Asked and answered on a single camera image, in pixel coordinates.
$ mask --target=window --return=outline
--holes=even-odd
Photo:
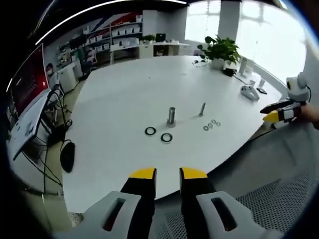
[[[188,8],[185,39],[204,42],[206,36],[218,33],[220,0],[192,3]]]
[[[255,2],[241,4],[237,40],[239,53],[269,71],[282,82],[303,71],[305,33],[286,11]]]

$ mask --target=potted plant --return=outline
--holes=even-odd
[[[146,35],[146,36],[141,36],[140,41],[144,42],[145,44],[149,44],[150,42],[155,40],[154,35]]]
[[[198,45],[197,48],[201,50],[204,55],[200,55],[202,59],[211,60],[210,66],[213,69],[220,70],[225,61],[230,63],[237,63],[240,60],[240,55],[237,51],[239,48],[235,41],[229,39],[220,39],[217,36],[215,39],[210,36],[205,37],[205,42],[207,43],[207,47],[204,48],[203,45]]]

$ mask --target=computer mouse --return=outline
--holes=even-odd
[[[72,142],[67,143],[61,151],[60,162],[63,170],[70,173],[74,164],[75,144]]]

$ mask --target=metal bolt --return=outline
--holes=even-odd
[[[203,114],[204,114],[204,109],[205,109],[205,105],[206,105],[206,103],[203,103],[203,105],[201,106],[199,116],[203,116]]]
[[[166,125],[168,127],[174,127],[175,126],[175,107],[169,108],[169,114]]]

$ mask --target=person's hand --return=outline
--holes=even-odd
[[[306,104],[301,107],[303,117],[312,122],[316,129],[319,129],[319,108]]]

